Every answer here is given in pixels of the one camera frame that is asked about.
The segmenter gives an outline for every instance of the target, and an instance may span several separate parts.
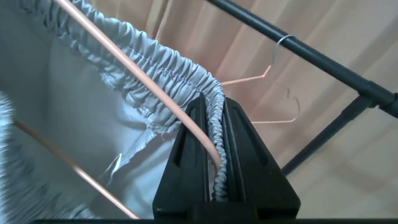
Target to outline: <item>gray garment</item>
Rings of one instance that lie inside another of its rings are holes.
[[[151,40],[145,32],[138,31],[132,25],[117,19],[105,18],[102,13],[84,1],[73,1],[73,3],[182,108],[186,108],[188,103],[200,93],[204,94],[209,120],[209,137],[221,155],[214,198],[225,201],[227,199],[226,155],[221,128],[224,95],[220,83],[203,67],[180,56],[177,51],[160,45],[158,41]],[[54,35],[57,36],[63,45],[80,55],[82,60],[87,60],[95,66],[105,84],[120,92],[123,98],[145,117],[147,129],[137,144],[122,155],[120,167],[126,165],[130,158],[144,149],[156,135],[171,133],[178,129],[180,122],[171,111],[54,2],[0,0],[0,6],[8,7],[15,14],[33,19],[32,35],[43,35],[43,40],[49,42]],[[48,34],[42,34],[43,28]],[[24,149],[25,147],[27,146],[12,143],[0,149],[3,161],[0,166],[2,174],[0,184],[3,192],[7,192],[0,196],[0,215],[5,217],[6,223],[25,223],[35,218],[96,217],[86,206],[74,202],[60,192],[49,190],[47,183],[41,181],[40,175],[35,172],[29,157],[24,156],[24,150],[29,150]]]

